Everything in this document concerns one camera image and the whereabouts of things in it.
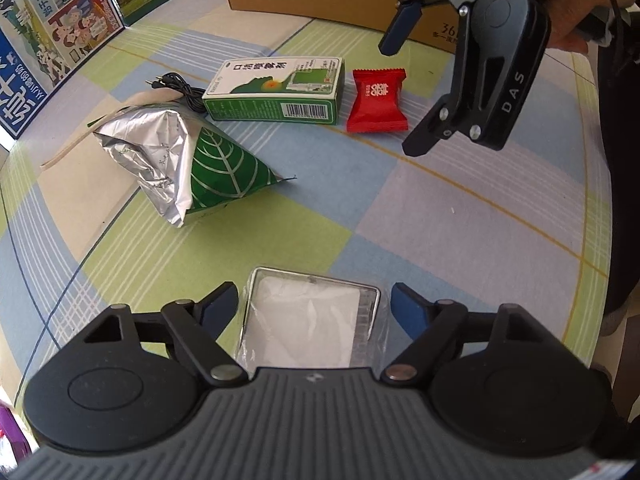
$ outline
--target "black cable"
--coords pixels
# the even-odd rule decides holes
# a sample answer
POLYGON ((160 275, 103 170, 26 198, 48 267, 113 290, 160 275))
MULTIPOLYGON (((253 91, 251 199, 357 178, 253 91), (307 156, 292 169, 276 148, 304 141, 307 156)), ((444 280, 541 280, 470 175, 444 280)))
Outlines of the black cable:
POLYGON ((623 67, 623 61, 622 61, 622 57, 624 56, 625 53, 625 45, 624 45, 624 35, 625 35, 625 29, 624 29, 624 23, 622 21, 622 14, 620 13, 620 6, 618 5, 618 0, 609 0, 611 2, 611 6, 613 7, 613 14, 614 14, 614 18, 616 20, 616 37, 614 38, 614 41, 616 42, 615 45, 615 53, 613 55, 613 66, 612 66, 612 77, 609 80, 609 83, 612 82, 613 78, 615 78, 615 76, 617 76, 620 73, 620 70, 622 70, 623 67))
POLYGON ((207 108, 202 100, 205 92, 204 88, 191 86, 180 74, 169 72, 163 76, 158 76, 156 81, 152 83, 147 81, 147 83, 151 85, 151 88, 171 88, 172 90, 177 90, 184 94, 184 98, 191 110, 199 114, 207 113, 207 108))

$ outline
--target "green and white medicine box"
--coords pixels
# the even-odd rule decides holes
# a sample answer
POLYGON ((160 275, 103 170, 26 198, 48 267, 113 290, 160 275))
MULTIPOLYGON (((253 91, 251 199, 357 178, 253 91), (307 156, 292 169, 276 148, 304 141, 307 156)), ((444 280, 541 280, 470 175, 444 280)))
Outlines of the green and white medicine box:
POLYGON ((339 57, 231 59, 202 98, 219 121, 336 124, 343 87, 339 57))

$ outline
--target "red package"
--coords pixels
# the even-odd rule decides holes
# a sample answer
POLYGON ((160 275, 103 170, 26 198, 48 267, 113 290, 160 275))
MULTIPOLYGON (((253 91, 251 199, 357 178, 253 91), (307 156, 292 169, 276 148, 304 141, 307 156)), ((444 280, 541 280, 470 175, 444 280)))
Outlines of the red package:
POLYGON ((408 130, 406 117, 398 107, 405 78, 404 68, 354 70, 358 95, 347 120, 347 131, 364 134, 408 130))

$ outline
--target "ribbed gray surface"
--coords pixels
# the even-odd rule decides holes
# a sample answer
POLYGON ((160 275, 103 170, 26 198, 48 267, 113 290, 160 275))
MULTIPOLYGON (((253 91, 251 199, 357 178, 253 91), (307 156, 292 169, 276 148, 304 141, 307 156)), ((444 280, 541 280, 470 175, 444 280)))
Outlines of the ribbed gray surface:
POLYGON ((368 370, 320 374, 262 370, 248 386, 211 393, 156 446, 113 458, 41 449, 10 479, 566 480, 596 460, 586 450, 497 457, 443 430, 416 392, 376 383, 368 370))

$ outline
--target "beige strap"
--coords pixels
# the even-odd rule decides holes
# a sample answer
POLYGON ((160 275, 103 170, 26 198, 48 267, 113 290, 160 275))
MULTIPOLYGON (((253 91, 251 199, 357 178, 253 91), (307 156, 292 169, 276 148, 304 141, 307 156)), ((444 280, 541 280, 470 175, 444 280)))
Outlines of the beige strap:
POLYGON ((51 160, 48 160, 44 164, 41 165, 42 171, 48 170, 52 168, 60 160, 62 160, 67 153, 69 153, 72 149, 74 149, 80 142, 82 142, 88 135, 92 134, 95 130, 105 125, 109 121, 111 121, 120 110, 130 106, 146 106, 146 105, 155 105, 167 103, 169 101, 175 101, 184 97, 183 94, 176 90, 171 90, 170 88, 155 88, 153 90, 147 90, 146 92, 140 92, 138 94, 132 95, 129 99, 123 102, 123 104, 118 105, 118 107, 113 110, 111 113, 105 115, 101 118, 97 123, 92 124, 90 128, 88 128, 85 132, 81 133, 77 137, 75 137, 70 143, 66 144, 62 149, 57 152, 51 160))

